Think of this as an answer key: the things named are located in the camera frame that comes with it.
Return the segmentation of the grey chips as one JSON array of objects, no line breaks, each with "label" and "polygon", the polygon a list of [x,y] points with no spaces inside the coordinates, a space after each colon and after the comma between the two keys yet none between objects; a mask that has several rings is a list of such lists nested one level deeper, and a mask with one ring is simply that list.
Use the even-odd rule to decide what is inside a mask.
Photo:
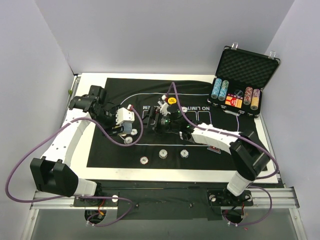
[{"label": "grey chips", "polygon": [[133,142],[133,138],[132,138],[131,136],[125,137],[124,143],[125,143],[126,145],[131,144],[132,142]]},{"label": "grey chips", "polygon": [[186,113],[186,112],[188,111],[188,108],[187,108],[187,107],[182,107],[181,109],[182,109],[182,111],[183,111],[184,113]]}]

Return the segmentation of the grey chips top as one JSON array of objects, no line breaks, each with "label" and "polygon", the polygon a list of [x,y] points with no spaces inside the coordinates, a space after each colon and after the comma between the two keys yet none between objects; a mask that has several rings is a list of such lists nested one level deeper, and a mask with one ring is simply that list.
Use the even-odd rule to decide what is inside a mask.
[{"label": "grey chips top", "polygon": [[181,109],[182,109],[182,111],[183,111],[184,113],[186,113],[186,112],[188,111],[188,108],[187,108],[187,107],[182,107]]}]

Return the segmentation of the grey chip stack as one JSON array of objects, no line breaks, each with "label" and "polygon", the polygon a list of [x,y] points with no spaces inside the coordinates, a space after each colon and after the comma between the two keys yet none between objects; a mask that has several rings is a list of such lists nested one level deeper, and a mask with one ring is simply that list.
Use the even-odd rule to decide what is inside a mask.
[{"label": "grey chip stack", "polygon": [[166,159],[168,157],[168,151],[165,149],[161,149],[158,155],[161,159]]}]

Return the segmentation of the blue chip stack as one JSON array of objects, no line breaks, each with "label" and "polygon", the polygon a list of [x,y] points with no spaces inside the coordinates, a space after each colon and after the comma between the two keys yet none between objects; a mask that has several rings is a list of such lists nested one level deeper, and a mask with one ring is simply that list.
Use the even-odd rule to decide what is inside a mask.
[{"label": "blue chip stack", "polygon": [[189,157],[189,152],[186,149],[180,151],[180,156],[185,159]]}]

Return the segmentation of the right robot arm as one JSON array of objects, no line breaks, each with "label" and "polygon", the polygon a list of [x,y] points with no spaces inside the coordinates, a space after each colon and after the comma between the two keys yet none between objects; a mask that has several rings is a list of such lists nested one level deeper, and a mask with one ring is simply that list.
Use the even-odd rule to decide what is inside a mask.
[{"label": "right robot arm", "polygon": [[223,198],[230,205],[236,204],[270,162],[265,146],[253,131],[225,131],[211,124],[191,121],[184,114],[176,103],[153,106],[145,115],[147,128],[160,135],[176,134],[183,141],[218,148],[231,155],[236,172]]}]

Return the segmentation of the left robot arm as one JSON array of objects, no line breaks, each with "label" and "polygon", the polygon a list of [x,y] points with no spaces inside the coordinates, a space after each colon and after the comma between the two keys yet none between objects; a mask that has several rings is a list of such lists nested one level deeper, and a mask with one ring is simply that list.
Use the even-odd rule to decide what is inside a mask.
[{"label": "left robot arm", "polygon": [[92,206],[99,205],[103,193],[94,181],[77,176],[70,168],[72,156],[89,124],[94,123],[110,139],[129,134],[138,113],[132,105],[105,108],[107,92],[92,85],[88,94],[75,96],[69,103],[62,129],[41,158],[34,158],[30,170],[40,192],[64,197],[85,197]]}]

